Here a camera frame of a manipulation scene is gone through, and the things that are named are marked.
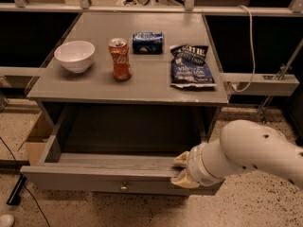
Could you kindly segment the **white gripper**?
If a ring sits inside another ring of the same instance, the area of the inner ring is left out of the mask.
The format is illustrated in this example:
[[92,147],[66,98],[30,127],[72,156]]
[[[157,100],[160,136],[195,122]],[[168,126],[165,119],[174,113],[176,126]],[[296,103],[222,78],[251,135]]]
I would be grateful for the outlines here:
[[212,176],[203,162],[203,150],[206,143],[202,143],[188,151],[184,151],[173,159],[173,165],[177,167],[187,167],[176,177],[172,177],[170,182],[179,187],[193,189],[201,186],[211,186],[223,181],[222,178]]

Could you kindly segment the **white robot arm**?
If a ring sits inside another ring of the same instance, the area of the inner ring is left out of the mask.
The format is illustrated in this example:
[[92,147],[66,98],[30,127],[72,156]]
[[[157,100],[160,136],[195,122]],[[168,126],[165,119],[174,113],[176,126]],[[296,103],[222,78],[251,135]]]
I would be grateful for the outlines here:
[[170,181],[183,188],[211,186],[254,170],[303,188],[303,149],[280,131],[248,120],[226,124],[216,140],[181,153],[173,164],[181,172]]

